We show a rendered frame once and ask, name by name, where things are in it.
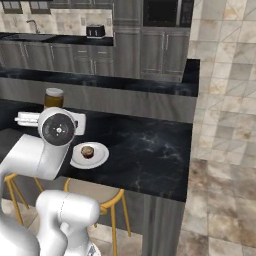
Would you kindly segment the brown cupcake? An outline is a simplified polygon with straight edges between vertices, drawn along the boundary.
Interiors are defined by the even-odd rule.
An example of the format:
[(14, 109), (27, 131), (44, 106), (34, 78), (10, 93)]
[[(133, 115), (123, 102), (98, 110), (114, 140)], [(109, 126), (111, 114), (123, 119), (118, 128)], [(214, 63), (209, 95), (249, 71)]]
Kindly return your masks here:
[(94, 148), (91, 146), (84, 146), (81, 149), (81, 154), (83, 155), (84, 158), (90, 159), (94, 156)]

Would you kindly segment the black toaster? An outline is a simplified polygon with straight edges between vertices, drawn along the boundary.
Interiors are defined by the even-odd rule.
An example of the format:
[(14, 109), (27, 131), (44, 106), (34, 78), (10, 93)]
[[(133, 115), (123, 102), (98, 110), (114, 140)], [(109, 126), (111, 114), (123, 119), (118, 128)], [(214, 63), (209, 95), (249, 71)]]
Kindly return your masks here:
[(86, 36), (91, 39), (102, 39), (106, 36), (105, 26), (91, 24), (86, 27)]

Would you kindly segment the brown jar with white lid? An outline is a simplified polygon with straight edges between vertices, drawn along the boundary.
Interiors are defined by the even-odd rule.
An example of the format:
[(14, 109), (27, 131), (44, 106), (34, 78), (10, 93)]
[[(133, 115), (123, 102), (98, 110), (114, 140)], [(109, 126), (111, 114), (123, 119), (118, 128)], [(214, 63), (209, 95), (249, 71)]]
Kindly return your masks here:
[(59, 88), (47, 88), (45, 92), (44, 107), (63, 107), (64, 91)]

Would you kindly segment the dark sink basin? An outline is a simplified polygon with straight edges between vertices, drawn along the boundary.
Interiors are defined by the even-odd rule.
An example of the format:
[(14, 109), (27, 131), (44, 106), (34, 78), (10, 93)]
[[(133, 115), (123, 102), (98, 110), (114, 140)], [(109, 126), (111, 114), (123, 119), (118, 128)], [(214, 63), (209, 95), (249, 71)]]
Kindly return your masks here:
[(14, 34), (6, 37), (6, 39), (11, 41), (45, 41), (54, 38), (55, 35), (43, 35), (43, 34)]

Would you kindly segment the grey tall cupboard unit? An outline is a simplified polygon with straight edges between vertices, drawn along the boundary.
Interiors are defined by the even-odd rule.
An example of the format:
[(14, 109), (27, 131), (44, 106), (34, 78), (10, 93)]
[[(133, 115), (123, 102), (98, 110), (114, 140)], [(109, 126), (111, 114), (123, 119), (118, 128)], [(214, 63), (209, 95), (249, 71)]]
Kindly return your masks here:
[(143, 25), (144, 0), (113, 0), (114, 75), (179, 81), (185, 69), (190, 27)]

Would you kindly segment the grey lower cupboard run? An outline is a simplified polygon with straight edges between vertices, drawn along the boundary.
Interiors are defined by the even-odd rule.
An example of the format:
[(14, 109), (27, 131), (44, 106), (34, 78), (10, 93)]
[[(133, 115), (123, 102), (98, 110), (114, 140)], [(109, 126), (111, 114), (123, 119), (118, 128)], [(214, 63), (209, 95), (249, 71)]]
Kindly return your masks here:
[(0, 58), (6, 68), (114, 75), (113, 50), (106, 46), (4, 41)]

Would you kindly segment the yellow stool with grey seat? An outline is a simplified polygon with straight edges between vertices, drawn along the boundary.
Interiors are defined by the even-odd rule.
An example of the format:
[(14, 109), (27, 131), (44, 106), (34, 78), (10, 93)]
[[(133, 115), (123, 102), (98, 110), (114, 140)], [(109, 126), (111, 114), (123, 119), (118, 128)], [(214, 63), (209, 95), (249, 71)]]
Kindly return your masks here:
[(101, 216), (106, 215), (107, 212), (111, 213), (113, 256), (118, 256), (115, 205), (119, 201), (122, 202), (128, 236), (131, 236), (130, 222), (125, 199), (125, 190), (121, 188), (68, 178), (64, 184), (64, 191), (86, 195), (97, 200), (100, 203)]
[(35, 207), (29, 204), (16, 183), (17, 174), (10, 174), (4, 180), (7, 199), (2, 200), (4, 213), (28, 228), (37, 217)]

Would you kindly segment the grey island counter base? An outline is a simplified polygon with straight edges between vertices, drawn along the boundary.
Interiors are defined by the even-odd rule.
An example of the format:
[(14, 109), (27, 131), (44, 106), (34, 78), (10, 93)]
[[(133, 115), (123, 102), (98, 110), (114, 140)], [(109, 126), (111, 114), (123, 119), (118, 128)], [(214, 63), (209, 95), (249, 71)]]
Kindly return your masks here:
[(64, 106), (87, 116), (75, 139), (110, 151), (100, 167), (71, 166), (66, 177), (131, 191), (142, 256), (176, 256), (187, 199), (197, 83), (140, 81), (126, 90), (62, 85)]

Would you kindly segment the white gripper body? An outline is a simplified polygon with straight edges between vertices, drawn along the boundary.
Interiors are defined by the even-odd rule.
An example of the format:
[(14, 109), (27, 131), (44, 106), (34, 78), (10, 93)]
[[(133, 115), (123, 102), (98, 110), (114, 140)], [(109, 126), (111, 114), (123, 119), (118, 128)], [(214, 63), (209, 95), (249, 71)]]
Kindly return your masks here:
[(15, 122), (24, 127), (38, 127), (39, 126), (39, 113), (34, 112), (19, 112), (15, 117)]

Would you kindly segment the grey upper cupboard run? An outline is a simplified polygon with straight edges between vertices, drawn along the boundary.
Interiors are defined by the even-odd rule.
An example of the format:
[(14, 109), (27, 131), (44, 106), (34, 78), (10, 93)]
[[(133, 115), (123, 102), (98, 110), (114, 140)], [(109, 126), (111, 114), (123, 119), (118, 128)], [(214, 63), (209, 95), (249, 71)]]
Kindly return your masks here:
[(0, 0), (5, 14), (23, 14), (22, 3), (32, 14), (50, 14), (52, 9), (111, 9), (113, 0)]

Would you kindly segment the grey cupboard run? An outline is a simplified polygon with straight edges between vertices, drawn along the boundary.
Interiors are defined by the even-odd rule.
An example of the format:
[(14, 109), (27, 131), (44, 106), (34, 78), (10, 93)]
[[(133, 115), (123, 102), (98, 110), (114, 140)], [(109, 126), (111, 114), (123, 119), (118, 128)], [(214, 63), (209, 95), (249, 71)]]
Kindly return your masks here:
[(113, 50), (106, 46), (4, 41), (0, 58), (6, 68), (114, 75)]
[(32, 14), (50, 14), (52, 9), (111, 9), (113, 0), (0, 0), (5, 14), (23, 14), (22, 3)]

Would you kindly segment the black built-in oven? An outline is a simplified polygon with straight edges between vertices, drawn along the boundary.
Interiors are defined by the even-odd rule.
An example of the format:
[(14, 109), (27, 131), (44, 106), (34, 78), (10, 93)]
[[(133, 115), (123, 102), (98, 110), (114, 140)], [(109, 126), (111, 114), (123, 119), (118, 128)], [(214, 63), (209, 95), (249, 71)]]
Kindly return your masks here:
[(143, 25), (189, 28), (194, 0), (144, 0)]

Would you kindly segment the white round plate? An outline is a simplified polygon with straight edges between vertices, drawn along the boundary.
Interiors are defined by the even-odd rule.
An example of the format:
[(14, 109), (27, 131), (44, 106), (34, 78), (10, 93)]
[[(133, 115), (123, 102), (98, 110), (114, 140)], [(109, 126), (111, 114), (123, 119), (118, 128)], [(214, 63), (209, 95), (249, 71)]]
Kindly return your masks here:
[[(84, 147), (91, 147), (93, 155), (86, 158), (82, 153)], [(109, 157), (108, 148), (98, 142), (84, 142), (73, 148), (73, 155), (70, 164), (78, 169), (93, 169), (104, 164)]]

